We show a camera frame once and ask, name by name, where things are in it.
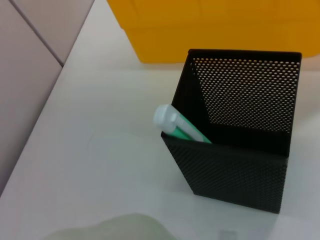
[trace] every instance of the desk surface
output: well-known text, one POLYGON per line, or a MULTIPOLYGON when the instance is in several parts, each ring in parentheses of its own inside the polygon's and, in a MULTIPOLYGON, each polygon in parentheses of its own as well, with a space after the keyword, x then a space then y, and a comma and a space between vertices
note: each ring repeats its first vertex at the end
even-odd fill
POLYGON ((153 126, 182 64, 139 63, 96 0, 0 198, 0 239, 142 213, 180 240, 320 239, 320 72, 300 76, 281 214, 193 195, 153 126))

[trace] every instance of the yellow container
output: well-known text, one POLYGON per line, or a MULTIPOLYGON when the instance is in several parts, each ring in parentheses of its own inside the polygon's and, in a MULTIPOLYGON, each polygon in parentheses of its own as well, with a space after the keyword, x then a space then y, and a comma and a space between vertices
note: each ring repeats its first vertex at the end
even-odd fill
POLYGON ((143 63, 189 49, 320 53, 320 0, 107 0, 143 63))

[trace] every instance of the marker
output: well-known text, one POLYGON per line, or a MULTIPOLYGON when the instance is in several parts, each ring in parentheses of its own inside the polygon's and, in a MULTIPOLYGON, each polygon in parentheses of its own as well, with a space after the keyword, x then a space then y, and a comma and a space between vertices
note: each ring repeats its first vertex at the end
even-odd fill
POLYGON ((170 104, 160 105, 156 109, 153 123, 170 136, 211 144, 206 136, 170 104))

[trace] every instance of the white desk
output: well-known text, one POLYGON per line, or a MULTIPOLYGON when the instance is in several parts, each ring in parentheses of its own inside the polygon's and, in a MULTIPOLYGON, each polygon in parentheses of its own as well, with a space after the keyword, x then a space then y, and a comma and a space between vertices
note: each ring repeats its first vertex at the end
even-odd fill
POLYGON ((281 214, 192 194, 153 126, 182 64, 139 63, 96 0, 0 198, 0 239, 37 240, 129 213, 180 240, 320 239, 320 73, 302 72, 281 214))

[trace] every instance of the black mesh pen holder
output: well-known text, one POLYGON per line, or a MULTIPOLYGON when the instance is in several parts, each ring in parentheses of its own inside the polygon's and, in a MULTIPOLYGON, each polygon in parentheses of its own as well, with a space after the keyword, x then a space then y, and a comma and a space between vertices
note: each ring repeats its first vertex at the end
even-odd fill
POLYGON ((212 144, 161 136, 194 194, 280 212, 301 57, 189 51, 172 105, 212 144))

